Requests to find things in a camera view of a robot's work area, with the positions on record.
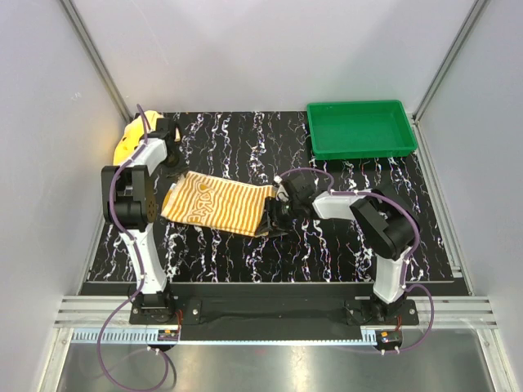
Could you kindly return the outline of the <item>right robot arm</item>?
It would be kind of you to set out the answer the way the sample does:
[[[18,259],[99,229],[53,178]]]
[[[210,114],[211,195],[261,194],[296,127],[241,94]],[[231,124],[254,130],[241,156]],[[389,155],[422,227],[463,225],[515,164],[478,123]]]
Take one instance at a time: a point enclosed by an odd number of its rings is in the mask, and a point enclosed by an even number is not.
[[[359,325],[392,322],[405,302],[407,265],[420,244],[415,214],[385,185],[336,191],[328,174],[328,187],[322,190],[307,178],[308,171],[291,169],[274,178],[275,195],[265,198],[255,235],[286,235],[300,218],[356,222],[377,260],[373,293],[361,306],[361,316],[352,319]]]

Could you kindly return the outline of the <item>orange striped towel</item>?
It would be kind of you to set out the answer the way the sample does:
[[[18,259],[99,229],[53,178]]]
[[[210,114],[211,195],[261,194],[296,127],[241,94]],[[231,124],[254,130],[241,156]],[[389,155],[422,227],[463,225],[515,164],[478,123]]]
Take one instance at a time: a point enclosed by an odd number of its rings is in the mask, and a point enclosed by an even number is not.
[[[171,185],[161,216],[181,224],[256,237],[271,185],[250,185],[188,171]]]

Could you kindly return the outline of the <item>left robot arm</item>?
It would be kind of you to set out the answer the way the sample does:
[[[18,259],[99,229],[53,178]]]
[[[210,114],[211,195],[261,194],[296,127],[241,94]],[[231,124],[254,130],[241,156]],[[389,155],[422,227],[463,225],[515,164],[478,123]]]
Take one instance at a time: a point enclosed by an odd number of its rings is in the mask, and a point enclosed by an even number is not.
[[[153,174],[160,166],[180,165],[181,135],[175,121],[147,110],[132,120],[114,150],[113,163],[101,169],[105,221],[115,225],[136,275],[129,298],[134,315],[168,323],[177,304],[160,265],[153,225],[158,215]]]

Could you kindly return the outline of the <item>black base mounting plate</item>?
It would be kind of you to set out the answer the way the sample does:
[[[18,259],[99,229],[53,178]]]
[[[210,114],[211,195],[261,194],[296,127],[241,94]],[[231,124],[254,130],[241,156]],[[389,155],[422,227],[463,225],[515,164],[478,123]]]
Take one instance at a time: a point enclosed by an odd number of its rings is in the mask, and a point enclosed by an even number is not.
[[[130,323],[166,329],[181,329],[181,339],[189,341],[262,342],[269,341],[353,341],[362,337],[364,327],[395,329],[417,327],[415,302],[406,298],[399,315],[386,323],[357,324],[360,308],[369,299],[342,296],[195,296],[174,297],[175,312],[167,316],[134,315]]]

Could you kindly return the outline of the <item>green plastic tray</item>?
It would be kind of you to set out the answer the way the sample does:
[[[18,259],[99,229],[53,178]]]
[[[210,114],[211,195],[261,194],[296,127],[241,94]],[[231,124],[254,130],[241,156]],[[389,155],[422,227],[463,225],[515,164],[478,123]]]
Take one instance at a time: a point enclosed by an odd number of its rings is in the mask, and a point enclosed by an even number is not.
[[[307,119],[319,160],[405,157],[418,148],[398,100],[311,103]]]

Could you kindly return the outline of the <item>right connector box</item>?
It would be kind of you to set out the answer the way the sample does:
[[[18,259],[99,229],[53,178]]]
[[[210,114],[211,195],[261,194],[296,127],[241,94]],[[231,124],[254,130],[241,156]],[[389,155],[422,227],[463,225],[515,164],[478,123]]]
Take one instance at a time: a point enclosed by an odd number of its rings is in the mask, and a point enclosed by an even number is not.
[[[375,348],[385,354],[387,351],[399,353],[403,343],[403,333],[401,330],[390,330],[377,332],[377,344]]]

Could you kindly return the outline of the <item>aluminium frame rail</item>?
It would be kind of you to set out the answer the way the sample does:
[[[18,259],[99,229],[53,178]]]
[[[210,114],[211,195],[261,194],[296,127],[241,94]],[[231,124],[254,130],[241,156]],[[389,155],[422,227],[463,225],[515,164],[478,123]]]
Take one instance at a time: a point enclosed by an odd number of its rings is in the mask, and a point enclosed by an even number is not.
[[[375,345],[379,332],[495,329],[489,300],[474,296],[412,296],[392,320],[379,323],[359,301],[342,298],[196,298],[181,315],[159,324],[131,324],[137,312],[121,310],[118,296],[67,296],[54,326],[81,343],[147,345]]]

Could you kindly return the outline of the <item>left connector box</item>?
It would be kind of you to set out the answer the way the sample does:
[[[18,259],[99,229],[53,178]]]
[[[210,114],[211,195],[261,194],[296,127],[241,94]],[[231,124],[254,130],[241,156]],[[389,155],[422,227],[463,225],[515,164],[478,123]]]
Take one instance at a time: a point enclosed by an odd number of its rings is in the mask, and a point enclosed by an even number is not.
[[[177,344],[180,341],[179,329],[160,329],[158,331],[157,341],[171,342]]]

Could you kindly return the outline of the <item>connector box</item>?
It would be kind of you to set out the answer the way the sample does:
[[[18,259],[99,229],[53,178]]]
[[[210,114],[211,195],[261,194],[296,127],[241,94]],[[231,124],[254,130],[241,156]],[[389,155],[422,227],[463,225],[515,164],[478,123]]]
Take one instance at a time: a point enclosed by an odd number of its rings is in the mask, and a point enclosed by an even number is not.
[[[399,353],[403,343],[403,333],[401,330],[390,330],[377,332],[377,344],[375,348],[385,354],[387,351]]]
[[[179,329],[160,329],[158,331],[157,341],[171,342],[177,344],[180,341]]]

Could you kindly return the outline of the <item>yellow chick towel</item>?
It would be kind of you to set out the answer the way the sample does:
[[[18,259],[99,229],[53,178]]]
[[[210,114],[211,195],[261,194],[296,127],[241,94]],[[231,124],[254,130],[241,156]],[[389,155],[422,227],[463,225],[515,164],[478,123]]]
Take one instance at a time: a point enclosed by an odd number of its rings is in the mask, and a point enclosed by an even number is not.
[[[157,119],[165,117],[153,110],[145,111],[145,117],[146,123],[139,117],[125,127],[114,150],[114,166],[129,161],[130,167],[147,166],[151,174],[159,165],[164,165],[167,149],[165,142],[156,137],[155,128]]]

